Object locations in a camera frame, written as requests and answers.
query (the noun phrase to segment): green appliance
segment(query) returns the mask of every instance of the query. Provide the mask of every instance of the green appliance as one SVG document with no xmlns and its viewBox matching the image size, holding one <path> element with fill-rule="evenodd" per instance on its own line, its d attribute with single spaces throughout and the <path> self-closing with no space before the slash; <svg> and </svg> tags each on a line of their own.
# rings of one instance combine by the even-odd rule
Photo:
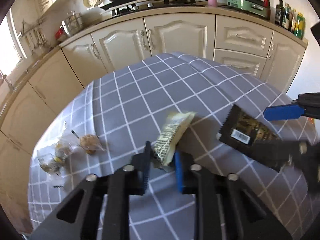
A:
<svg viewBox="0 0 320 240">
<path fill-rule="evenodd" d="M 259 15 L 265 19 L 270 17 L 269 0 L 228 0 L 228 6 Z"/>
</svg>

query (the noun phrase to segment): wall cabinet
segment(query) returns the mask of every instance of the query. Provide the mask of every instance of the wall cabinet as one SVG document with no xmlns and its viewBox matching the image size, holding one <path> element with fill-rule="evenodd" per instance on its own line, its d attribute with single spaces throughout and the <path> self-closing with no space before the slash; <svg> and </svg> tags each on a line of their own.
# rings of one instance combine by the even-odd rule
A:
<svg viewBox="0 0 320 240">
<path fill-rule="evenodd" d="M 29 154 L 55 118 L 54 112 L 27 83 L 12 103 L 1 131 Z"/>
<path fill-rule="evenodd" d="M 259 24 L 217 15 L 215 47 L 266 57 L 272 30 Z"/>
<path fill-rule="evenodd" d="M 84 87 L 107 74 L 91 35 L 70 43 L 62 51 Z"/>
<path fill-rule="evenodd" d="M 30 154 L 0 132 L 0 203 L 15 229 L 29 233 L 27 191 L 30 159 Z"/>
<path fill-rule="evenodd" d="M 109 73 L 151 57 L 143 18 L 95 31 L 92 38 Z"/>
<path fill-rule="evenodd" d="M 274 32 L 270 51 L 260 79 L 286 93 L 301 64 L 305 48 Z"/>
<path fill-rule="evenodd" d="M 215 15 L 176 13 L 144 18 L 152 55 L 180 51 L 213 59 Z"/>
<path fill-rule="evenodd" d="M 83 89 L 61 50 L 40 67 L 29 83 L 56 115 Z"/>
<path fill-rule="evenodd" d="M 241 68 L 257 78 L 260 77 L 266 63 L 266 58 L 264 57 L 225 49 L 215 49 L 213 60 L 223 65 Z"/>
</svg>

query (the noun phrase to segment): gray tablecloth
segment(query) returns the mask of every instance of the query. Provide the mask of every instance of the gray tablecloth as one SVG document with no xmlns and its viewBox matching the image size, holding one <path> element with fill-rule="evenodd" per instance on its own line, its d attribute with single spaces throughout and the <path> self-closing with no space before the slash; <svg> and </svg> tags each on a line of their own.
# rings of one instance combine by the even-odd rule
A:
<svg viewBox="0 0 320 240">
<path fill-rule="evenodd" d="M 111 174 L 129 163 L 146 140 L 155 142 L 169 112 L 195 111 L 197 116 L 179 143 L 181 150 L 216 174 L 239 174 L 299 239 L 320 210 L 319 199 L 307 194 L 302 173 L 291 167 L 277 173 L 216 139 L 232 104 L 237 104 L 282 139 L 314 143 L 315 128 L 305 117 L 278 122 L 263 118 L 267 106 L 289 103 L 286 95 L 251 74 L 182 53 L 160 54 L 107 74 L 89 84 L 38 142 L 55 138 L 65 121 L 80 135 L 95 131 L 106 151 L 72 154 L 63 189 L 50 186 L 34 151 L 28 188 L 33 227 L 87 174 Z M 178 193 L 174 173 L 152 168 L 147 193 L 130 198 L 131 239 L 193 239 L 194 203 L 191 195 Z"/>
</svg>

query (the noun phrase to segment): window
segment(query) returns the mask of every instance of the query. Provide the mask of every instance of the window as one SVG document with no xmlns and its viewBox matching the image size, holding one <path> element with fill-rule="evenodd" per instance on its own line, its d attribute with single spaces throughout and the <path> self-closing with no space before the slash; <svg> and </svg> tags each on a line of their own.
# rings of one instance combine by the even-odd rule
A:
<svg viewBox="0 0 320 240">
<path fill-rule="evenodd" d="M 16 65 L 26 58 L 15 32 L 11 9 L 0 24 L 0 69 L 9 75 Z"/>
</svg>

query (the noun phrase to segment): dark glass bottle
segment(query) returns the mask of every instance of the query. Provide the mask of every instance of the dark glass bottle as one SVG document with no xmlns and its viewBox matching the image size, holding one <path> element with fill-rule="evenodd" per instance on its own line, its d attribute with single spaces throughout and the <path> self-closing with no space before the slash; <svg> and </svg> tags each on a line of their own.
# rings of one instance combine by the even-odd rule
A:
<svg viewBox="0 0 320 240">
<path fill-rule="evenodd" d="M 279 0 L 279 4 L 276 5 L 275 24 L 282 26 L 283 14 L 284 14 L 283 1 Z"/>
</svg>

